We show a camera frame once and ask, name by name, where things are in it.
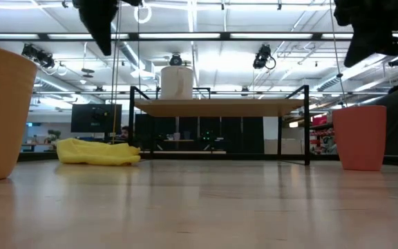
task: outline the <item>shelf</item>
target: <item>shelf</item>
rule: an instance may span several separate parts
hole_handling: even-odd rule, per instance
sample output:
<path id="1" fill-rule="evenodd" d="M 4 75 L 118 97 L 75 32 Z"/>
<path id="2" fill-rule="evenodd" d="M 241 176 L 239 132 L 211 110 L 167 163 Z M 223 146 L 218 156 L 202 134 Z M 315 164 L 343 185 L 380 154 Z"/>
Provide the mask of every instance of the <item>shelf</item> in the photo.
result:
<path id="1" fill-rule="evenodd" d="M 316 125 L 313 127 L 310 127 L 310 129 L 312 130 L 321 130 L 321 129 L 329 129 L 329 128 L 333 128 L 334 125 L 332 125 L 332 123 L 327 123 L 327 124 L 321 124 L 321 125 Z"/>
<path id="2" fill-rule="evenodd" d="M 303 100 L 136 100 L 153 117 L 277 117 L 303 106 Z"/>

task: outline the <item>paper towel roll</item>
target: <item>paper towel roll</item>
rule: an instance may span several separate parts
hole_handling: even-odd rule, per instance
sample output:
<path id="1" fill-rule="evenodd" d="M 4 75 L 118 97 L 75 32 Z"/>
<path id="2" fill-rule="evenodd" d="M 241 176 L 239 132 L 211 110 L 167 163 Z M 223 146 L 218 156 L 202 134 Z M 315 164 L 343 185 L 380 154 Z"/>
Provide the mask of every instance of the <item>paper towel roll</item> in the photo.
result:
<path id="1" fill-rule="evenodd" d="M 191 100 L 193 70 L 185 66 L 167 66 L 161 70 L 161 100 Z"/>

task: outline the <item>black object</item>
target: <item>black object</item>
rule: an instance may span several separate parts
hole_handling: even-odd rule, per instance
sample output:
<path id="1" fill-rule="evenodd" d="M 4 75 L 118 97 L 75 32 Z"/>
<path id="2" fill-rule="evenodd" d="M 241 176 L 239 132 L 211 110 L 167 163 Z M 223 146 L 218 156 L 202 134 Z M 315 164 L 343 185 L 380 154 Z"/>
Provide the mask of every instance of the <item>black object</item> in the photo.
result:
<path id="1" fill-rule="evenodd" d="M 141 0 L 122 0 L 132 6 L 142 4 Z M 104 55 L 111 55 L 111 27 L 118 10 L 117 0 L 73 0 L 73 6 L 79 9 L 81 19 Z"/>
<path id="2" fill-rule="evenodd" d="M 55 67 L 55 60 L 51 53 L 46 53 L 41 49 L 35 48 L 32 44 L 24 44 L 21 55 L 40 64 L 44 68 Z"/>
<path id="3" fill-rule="evenodd" d="M 274 66 L 271 68 L 267 67 L 267 63 L 270 59 L 272 59 L 274 62 Z M 276 60 L 271 56 L 271 48 L 268 44 L 263 44 L 259 49 L 259 52 L 256 54 L 256 58 L 254 59 L 253 67 L 255 69 L 262 69 L 266 67 L 269 70 L 276 67 Z"/>
<path id="4" fill-rule="evenodd" d="M 182 66 L 182 59 L 180 54 L 173 54 L 170 59 L 170 66 Z"/>
<path id="5" fill-rule="evenodd" d="M 248 89 L 248 87 L 244 86 L 244 87 L 242 88 L 242 91 L 249 91 L 249 89 Z M 247 97 L 248 94 L 247 94 L 247 93 L 242 93 L 242 94 L 240 94 L 240 96 L 242 96 L 242 97 Z"/>
<path id="6" fill-rule="evenodd" d="M 122 105 L 74 104 L 72 107 L 71 132 L 110 133 L 115 121 L 116 132 L 121 130 Z"/>
<path id="7" fill-rule="evenodd" d="M 352 25 L 354 34 L 346 54 L 346 67 L 374 53 L 398 55 L 398 1 L 334 0 L 334 17 L 340 26 Z"/>
<path id="8" fill-rule="evenodd" d="M 264 154 L 263 118 L 243 118 L 243 153 Z"/>
<path id="9" fill-rule="evenodd" d="M 396 59 L 393 62 L 388 62 L 388 66 L 390 66 L 390 67 L 398 66 L 398 59 Z"/>

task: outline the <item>hanging wire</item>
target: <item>hanging wire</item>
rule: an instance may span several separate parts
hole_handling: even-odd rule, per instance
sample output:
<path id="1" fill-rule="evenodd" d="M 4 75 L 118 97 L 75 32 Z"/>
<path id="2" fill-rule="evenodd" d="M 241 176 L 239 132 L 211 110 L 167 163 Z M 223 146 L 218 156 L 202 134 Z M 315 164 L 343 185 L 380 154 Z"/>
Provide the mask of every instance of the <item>hanging wire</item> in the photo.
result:
<path id="1" fill-rule="evenodd" d="M 339 65 L 339 55 L 337 54 L 337 41 L 335 34 L 336 30 L 334 29 L 334 17 L 332 14 L 332 0 L 330 0 L 330 16 L 331 16 L 332 37 L 334 40 L 334 52 L 336 53 L 337 78 L 339 79 L 340 87 L 342 88 L 342 103 L 345 103 L 346 107 L 348 107 L 348 104 L 345 101 L 345 90 L 343 90 L 342 73 L 340 72 L 340 65 Z"/>
<path id="2" fill-rule="evenodd" d="M 117 120 L 117 79 L 119 76 L 119 49 L 117 48 L 118 42 L 120 42 L 120 30 L 121 30 L 121 19 L 122 19 L 122 5 L 119 6 L 119 10 L 116 18 L 116 31 L 115 31 L 115 46 L 113 48 L 113 73 L 111 78 L 111 106 L 113 110 L 113 139 L 112 144 L 115 144 L 116 137 L 116 120 Z"/>

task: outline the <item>screen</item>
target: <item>screen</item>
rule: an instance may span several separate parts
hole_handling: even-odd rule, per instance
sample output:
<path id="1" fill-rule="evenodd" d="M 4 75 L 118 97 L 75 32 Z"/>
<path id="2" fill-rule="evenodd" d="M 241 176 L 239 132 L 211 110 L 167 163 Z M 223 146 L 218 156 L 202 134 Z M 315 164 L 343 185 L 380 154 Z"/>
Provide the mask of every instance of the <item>screen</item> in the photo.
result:
<path id="1" fill-rule="evenodd" d="M 116 132 L 121 130 L 122 105 L 74 104 L 72 107 L 71 132 L 110 133 L 115 120 Z"/>

